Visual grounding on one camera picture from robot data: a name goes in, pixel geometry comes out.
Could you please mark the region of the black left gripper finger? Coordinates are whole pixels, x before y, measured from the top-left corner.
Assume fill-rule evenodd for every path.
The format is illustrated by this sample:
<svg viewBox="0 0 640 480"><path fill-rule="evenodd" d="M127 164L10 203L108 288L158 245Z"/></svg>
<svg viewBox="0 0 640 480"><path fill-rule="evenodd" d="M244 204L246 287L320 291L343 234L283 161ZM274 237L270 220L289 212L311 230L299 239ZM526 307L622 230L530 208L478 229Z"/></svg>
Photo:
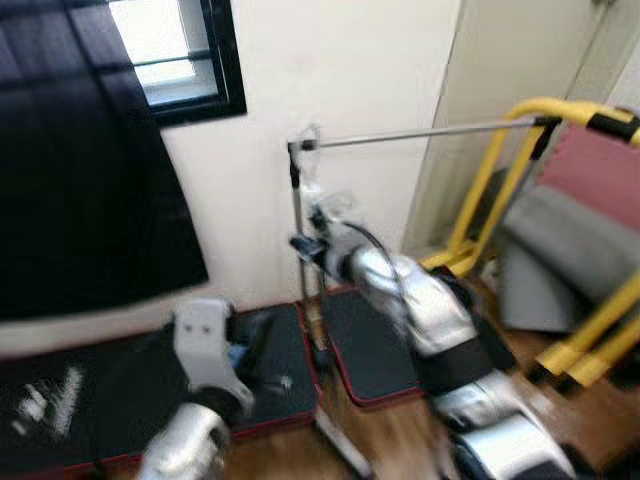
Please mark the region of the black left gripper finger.
<svg viewBox="0 0 640 480"><path fill-rule="evenodd" d="M268 311L257 312L248 320L248 362L257 364L269 347L276 316Z"/></svg>

